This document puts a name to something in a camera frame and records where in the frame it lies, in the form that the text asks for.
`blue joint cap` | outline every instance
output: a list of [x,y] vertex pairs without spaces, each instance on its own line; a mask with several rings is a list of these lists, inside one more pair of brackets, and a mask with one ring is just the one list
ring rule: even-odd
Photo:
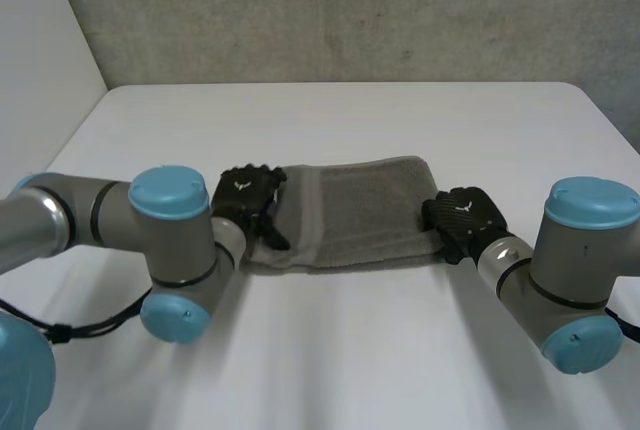
[[34,178],[39,177],[41,175],[55,175],[55,174],[51,173],[51,172],[43,172],[43,173],[34,173],[33,175],[27,175],[22,180],[20,180],[18,183],[16,183],[16,186],[13,187],[13,190],[11,190],[11,191],[15,192],[16,190],[20,190],[21,188],[25,187],[27,185],[27,183],[29,183],[31,180],[33,180]]
[[540,351],[562,373],[589,373],[613,360],[623,339],[613,318],[585,317],[553,332]]
[[611,230],[640,218],[640,196],[611,180],[571,177],[551,188],[544,211],[551,220],[567,227]]
[[140,320],[149,333],[160,340],[190,343],[204,333],[211,317],[188,298],[152,293],[142,303]]
[[129,202],[138,212],[159,220],[187,220],[209,209],[202,175],[189,167],[157,167],[131,182]]
[[51,404],[55,383],[46,338],[30,323],[0,314],[0,428],[34,428]]

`gray towel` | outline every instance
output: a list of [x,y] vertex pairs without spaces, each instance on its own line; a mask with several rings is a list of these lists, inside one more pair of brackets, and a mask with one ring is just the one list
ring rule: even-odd
[[274,222],[291,249],[258,243],[247,256],[252,262],[275,269],[390,268],[425,263],[442,247],[435,231],[423,231],[421,205],[437,188],[421,158],[284,170]]

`white tabletop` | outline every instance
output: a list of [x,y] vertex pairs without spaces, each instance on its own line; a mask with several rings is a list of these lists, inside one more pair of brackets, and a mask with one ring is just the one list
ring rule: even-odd
[[[438,186],[475,185],[535,243],[551,185],[596,175],[640,189],[640,158],[576,87],[385,83],[124,87],[107,94],[51,170],[131,179],[200,170],[418,155]],[[611,306],[640,322],[640,282]],[[149,284],[140,255],[76,248],[0,279],[47,320],[94,322]],[[472,265],[236,278],[196,344],[139,321],[55,350],[38,428],[594,429],[640,424],[640,346],[565,376],[540,355]]]

